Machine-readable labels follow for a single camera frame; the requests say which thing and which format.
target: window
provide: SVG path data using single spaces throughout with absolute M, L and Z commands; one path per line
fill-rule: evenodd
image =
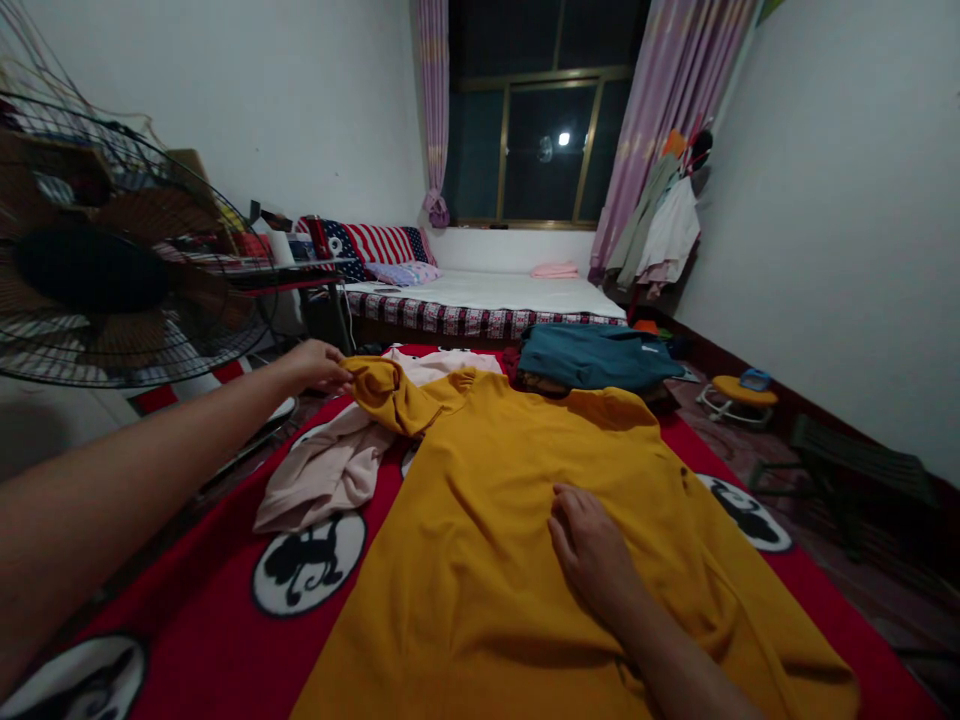
M 650 0 L 450 0 L 455 223 L 596 227 Z

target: windowsill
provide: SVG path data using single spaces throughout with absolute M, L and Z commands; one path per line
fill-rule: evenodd
M 491 228 L 491 225 L 506 225 L 506 228 Z M 595 222 L 574 223 L 569 220 L 489 220 L 463 219 L 450 220 L 450 229 L 462 228 L 470 230 L 581 230 L 593 232 L 597 229 Z

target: mustard yellow garment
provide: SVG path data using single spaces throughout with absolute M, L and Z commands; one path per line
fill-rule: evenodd
M 382 358 L 344 367 L 380 423 L 426 439 L 292 717 L 651 717 L 564 580 L 556 482 L 600 498 L 651 592 L 767 717 L 856 715 L 849 668 L 635 395 L 550 400 L 472 369 L 417 389 Z

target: electric fan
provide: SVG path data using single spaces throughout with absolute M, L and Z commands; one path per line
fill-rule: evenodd
M 236 359 L 276 307 L 266 248 L 234 255 L 259 242 L 240 217 L 123 125 L 0 92 L 0 374 L 146 387 Z

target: human hand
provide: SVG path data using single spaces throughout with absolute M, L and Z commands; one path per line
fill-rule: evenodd
M 647 595 L 623 533 L 592 493 L 562 484 L 554 485 L 553 492 L 547 525 L 560 567 L 600 619 L 619 634 Z
M 297 345 L 273 365 L 296 385 L 298 393 L 312 387 L 331 395 L 343 395 L 350 392 L 353 375 L 337 364 L 341 360 L 343 353 L 333 345 L 311 339 Z

